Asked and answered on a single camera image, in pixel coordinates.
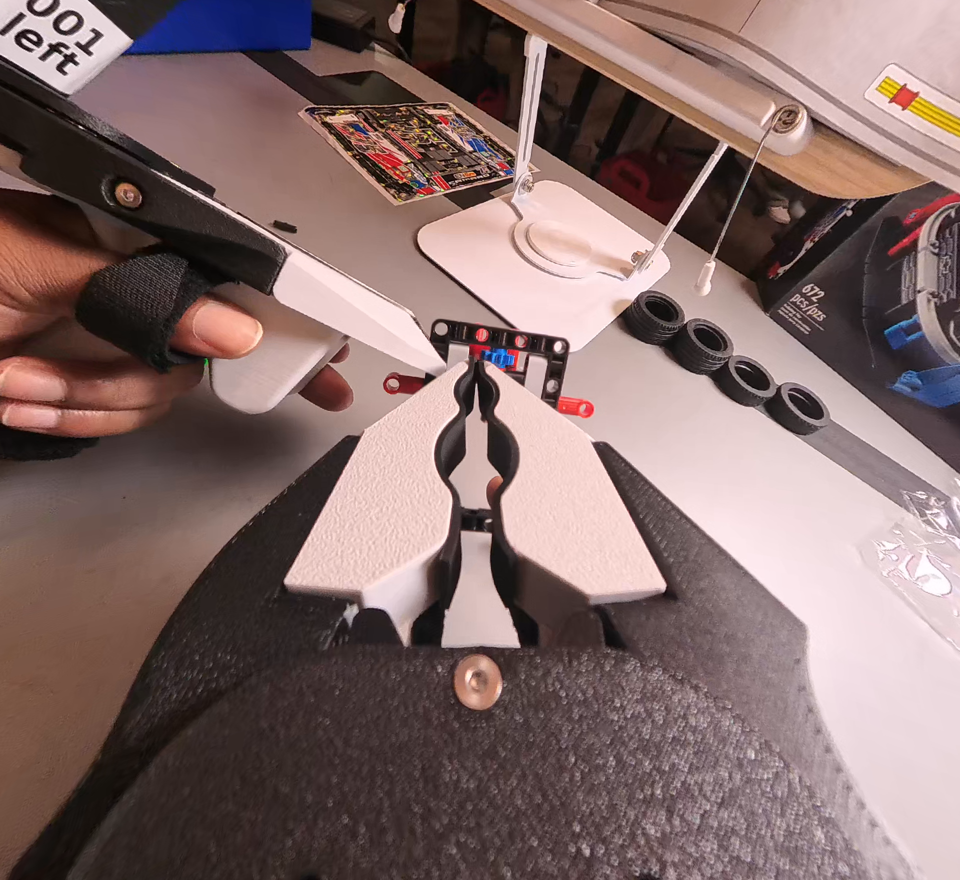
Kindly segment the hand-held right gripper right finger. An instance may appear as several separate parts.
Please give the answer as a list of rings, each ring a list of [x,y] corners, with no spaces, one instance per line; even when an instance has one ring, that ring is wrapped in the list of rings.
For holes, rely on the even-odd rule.
[[[570,619],[666,593],[661,573],[592,438],[491,363],[480,365],[491,571],[523,643]]]

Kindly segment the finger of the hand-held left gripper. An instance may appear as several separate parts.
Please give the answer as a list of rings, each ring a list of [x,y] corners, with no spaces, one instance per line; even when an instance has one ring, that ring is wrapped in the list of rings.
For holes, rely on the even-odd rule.
[[[447,369],[409,309],[311,254],[289,253],[273,294],[284,306],[411,368],[430,375]]]

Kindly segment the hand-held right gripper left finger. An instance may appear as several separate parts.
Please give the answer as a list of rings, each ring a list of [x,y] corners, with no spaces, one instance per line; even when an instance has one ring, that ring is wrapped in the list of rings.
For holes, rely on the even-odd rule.
[[[294,558],[284,587],[382,610],[401,641],[459,577],[461,500],[474,365],[457,363],[368,427]]]

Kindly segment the black lego frame assembly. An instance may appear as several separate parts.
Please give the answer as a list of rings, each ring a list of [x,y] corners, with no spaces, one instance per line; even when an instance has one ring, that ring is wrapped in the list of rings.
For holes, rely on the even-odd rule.
[[[437,320],[429,339],[448,369],[474,359],[488,361],[559,414],[589,416],[593,412],[586,401],[562,397],[570,353],[570,343],[564,338],[476,322]],[[430,378],[416,382],[395,373],[390,379],[397,382],[399,393],[412,393],[413,384],[425,387],[430,382]]]

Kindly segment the small black rubber tyre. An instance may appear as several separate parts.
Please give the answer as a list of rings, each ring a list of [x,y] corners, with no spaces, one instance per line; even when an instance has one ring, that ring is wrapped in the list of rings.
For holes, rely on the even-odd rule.
[[[681,367],[699,375],[713,375],[734,355],[730,335],[705,319],[687,321],[667,347]]]
[[[763,407],[776,394],[779,384],[757,360],[733,355],[713,373],[717,388],[736,404],[756,409]]]
[[[764,409],[781,427],[801,437],[818,433],[832,423],[829,408],[818,394],[796,382],[779,384]]]
[[[687,321],[674,298],[652,289],[640,293],[621,318],[630,335],[651,346],[667,345]]]

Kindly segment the lego instruction booklet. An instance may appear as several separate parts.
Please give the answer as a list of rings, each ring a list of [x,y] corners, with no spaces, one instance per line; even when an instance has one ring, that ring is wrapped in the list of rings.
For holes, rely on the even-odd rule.
[[[958,189],[959,0],[600,0]]]

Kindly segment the black lego set box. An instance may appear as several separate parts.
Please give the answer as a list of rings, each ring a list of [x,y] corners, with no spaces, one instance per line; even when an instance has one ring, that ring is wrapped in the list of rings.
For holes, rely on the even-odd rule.
[[[754,280],[765,312],[959,468],[959,194],[824,199]]]

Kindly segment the person's left hand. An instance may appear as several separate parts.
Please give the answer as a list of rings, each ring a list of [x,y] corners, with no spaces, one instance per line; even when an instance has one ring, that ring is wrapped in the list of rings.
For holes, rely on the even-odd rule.
[[[204,376],[204,359],[239,359],[263,329],[238,306],[202,297],[177,322],[174,350],[186,364],[163,373],[126,354],[53,359],[33,342],[74,318],[93,274],[120,259],[99,243],[75,205],[11,189],[1,200],[1,416],[18,432],[66,439],[123,435],[163,417]]]

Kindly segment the white book stand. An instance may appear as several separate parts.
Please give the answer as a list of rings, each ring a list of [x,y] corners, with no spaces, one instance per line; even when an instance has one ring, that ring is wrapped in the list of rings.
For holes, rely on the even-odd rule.
[[[669,271],[669,232],[732,151],[839,199],[934,181],[834,130],[751,73],[637,25],[600,0],[476,1],[527,31],[516,184],[424,226],[416,243],[511,326],[557,334],[574,350],[585,346]],[[575,188],[527,171],[549,45],[717,140],[659,235],[644,235]]]

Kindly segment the colourful sticker sheet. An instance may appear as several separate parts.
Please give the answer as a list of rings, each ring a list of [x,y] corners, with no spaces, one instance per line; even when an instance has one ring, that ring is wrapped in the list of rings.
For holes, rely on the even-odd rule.
[[[514,178],[514,150],[450,103],[306,106],[299,117],[394,205]]]

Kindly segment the empty clear plastic bag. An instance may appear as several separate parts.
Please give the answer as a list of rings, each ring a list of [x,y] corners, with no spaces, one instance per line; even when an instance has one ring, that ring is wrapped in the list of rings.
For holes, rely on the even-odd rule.
[[[897,519],[871,533],[859,555],[906,605],[959,651],[959,478],[942,490],[901,490]]]

